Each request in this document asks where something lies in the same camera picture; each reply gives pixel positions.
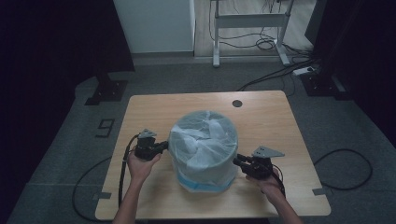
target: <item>plastic bag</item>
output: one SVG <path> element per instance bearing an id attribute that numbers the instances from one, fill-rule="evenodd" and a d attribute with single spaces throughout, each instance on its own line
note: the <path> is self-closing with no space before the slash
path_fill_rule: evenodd
<path id="1" fill-rule="evenodd" d="M 179 183 L 191 192 L 219 192 L 235 178 L 238 137 L 233 123 L 214 111 L 181 118 L 169 135 L 169 152 Z"/>

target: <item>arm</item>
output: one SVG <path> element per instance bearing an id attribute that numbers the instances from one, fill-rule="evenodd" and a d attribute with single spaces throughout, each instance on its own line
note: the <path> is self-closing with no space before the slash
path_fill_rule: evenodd
<path id="1" fill-rule="evenodd" d="M 273 176 L 270 176 L 265 180 L 257 180 L 247 175 L 247 180 L 256 183 L 260 187 L 262 193 L 267 196 L 268 201 L 274 206 L 285 224 L 303 223 L 280 191 L 279 185 Z"/>
<path id="2" fill-rule="evenodd" d="M 131 183 L 125 193 L 119 211 L 114 217 L 114 224 L 134 224 L 140 190 L 146 178 L 149 176 L 152 166 L 160 158 L 161 154 L 157 154 L 152 161 L 142 161 L 138 159 L 134 153 L 129 155 L 128 167 L 131 173 Z"/>

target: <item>white wall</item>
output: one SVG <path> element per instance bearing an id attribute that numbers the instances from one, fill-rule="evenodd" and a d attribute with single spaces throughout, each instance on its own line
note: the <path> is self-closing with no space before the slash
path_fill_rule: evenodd
<path id="1" fill-rule="evenodd" d="M 114 0 L 131 53 L 193 51 L 193 0 Z"/>

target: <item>power strip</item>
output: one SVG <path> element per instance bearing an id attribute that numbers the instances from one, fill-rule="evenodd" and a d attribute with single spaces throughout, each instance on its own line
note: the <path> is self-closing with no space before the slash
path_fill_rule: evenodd
<path id="1" fill-rule="evenodd" d="M 312 73 L 314 71 L 315 71 L 315 69 L 313 67 L 309 66 L 309 67 L 305 67 L 305 68 L 296 69 L 293 71 L 293 74 L 295 76 L 300 76 L 300 75 Z"/>

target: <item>wooden table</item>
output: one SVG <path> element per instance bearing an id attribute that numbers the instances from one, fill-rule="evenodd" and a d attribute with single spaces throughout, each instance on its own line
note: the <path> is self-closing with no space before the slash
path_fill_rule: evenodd
<path id="1" fill-rule="evenodd" d="M 233 101 L 242 102 L 234 107 Z M 283 172 L 287 199 L 299 216 L 327 216 L 331 212 L 318 175 L 283 91 L 244 91 L 136 95 L 131 97 L 114 149 L 96 217 L 112 219 L 118 210 L 120 168 L 125 147 L 133 135 L 147 128 L 165 141 L 178 119 L 196 110 L 212 110 L 228 117 L 238 132 L 238 153 L 250 155 L 258 146 L 285 153 L 273 158 Z M 124 193 L 130 175 L 126 169 Z M 275 208 L 257 186 L 240 171 L 229 189 L 222 193 L 189 193 L 182 188 L 168 151 L 155 164 L 140 193 L 137 218 L 232 218 L 275 217 Z"/>

